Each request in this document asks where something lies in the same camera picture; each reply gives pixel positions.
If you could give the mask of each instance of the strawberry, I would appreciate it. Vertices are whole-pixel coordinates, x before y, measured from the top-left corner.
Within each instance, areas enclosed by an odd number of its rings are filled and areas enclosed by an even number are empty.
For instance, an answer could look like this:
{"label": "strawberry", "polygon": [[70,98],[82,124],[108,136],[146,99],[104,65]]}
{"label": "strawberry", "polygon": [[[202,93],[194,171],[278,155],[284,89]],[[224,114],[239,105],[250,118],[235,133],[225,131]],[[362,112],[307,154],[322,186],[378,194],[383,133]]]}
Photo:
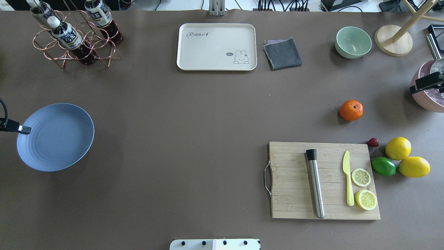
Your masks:
{"label": "strawberry", "polygon": [[378,138],[372,138],[367,142],[367,145],[369,145],[370,147],[377,147],[379,146],[379,140]]}

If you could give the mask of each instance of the wooden stand base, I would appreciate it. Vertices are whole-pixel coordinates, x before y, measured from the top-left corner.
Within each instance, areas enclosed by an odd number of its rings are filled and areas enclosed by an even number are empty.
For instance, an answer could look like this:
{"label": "wooden stand base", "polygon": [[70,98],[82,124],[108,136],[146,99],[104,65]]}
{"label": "wooden stand base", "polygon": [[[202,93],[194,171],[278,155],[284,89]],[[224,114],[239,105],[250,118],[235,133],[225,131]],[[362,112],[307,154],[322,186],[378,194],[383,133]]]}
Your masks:
{"label": "wooden stand base", "polygon": [[412,36],[406,32],[401,38],[393,42],[393,36],[401,29],[396,25],[386,25],[379,28],[375,33],[376,45],[386,54],[391,56],[405,56],[413,47]]}

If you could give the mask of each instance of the blue plate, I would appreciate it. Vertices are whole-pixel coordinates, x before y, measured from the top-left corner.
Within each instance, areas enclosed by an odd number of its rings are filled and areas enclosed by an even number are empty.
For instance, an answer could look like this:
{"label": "blue plate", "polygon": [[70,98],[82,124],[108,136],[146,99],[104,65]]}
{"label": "blue plate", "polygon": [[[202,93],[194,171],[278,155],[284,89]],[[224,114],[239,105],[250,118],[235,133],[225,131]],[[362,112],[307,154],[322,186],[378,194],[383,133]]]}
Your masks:
{"label": "blue plate", "polygon": [[23,162],[40,171],[57,171],[78,162],[94,139],[94,124],[81,107],[57,103],[37,110],[24,123],[29,135],[19,134],[17,151]]}

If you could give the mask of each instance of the plate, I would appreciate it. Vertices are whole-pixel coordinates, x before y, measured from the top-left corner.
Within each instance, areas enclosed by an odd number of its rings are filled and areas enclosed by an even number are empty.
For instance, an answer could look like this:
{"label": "plate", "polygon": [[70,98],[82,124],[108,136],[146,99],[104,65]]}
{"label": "plate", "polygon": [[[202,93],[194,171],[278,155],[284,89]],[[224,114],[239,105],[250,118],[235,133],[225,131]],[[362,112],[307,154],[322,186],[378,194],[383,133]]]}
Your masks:
{"label": "plate", "polygon": [[256,31],[250,24],[182,24],[177,66],[182,70],[250,71],[257,63]]}
{"label": "plate", "polygon": [[37,110],[23,126],[31,127],[31,133],[18,135],[17,151],[24,163],[40,171],[58,171],[75,164],[94,139],[89,114],[69,103]]}

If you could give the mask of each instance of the knife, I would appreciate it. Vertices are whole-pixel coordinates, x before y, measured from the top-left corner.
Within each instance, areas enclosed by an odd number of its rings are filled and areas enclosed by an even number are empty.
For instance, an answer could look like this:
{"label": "knife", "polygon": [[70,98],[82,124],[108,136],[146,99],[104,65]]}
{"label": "knife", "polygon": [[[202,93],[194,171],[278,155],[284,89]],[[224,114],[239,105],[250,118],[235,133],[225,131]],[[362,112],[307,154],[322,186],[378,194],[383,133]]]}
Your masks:
{"label": "knife", "polygon": [[347,178],[347,204],[349,206],[353,206],[355,204],[355,200],[353,198],[352,179],[350,176],[350,152],[348,150],[345,152],[344,159],[342,160],[342,171],[345,173]]}

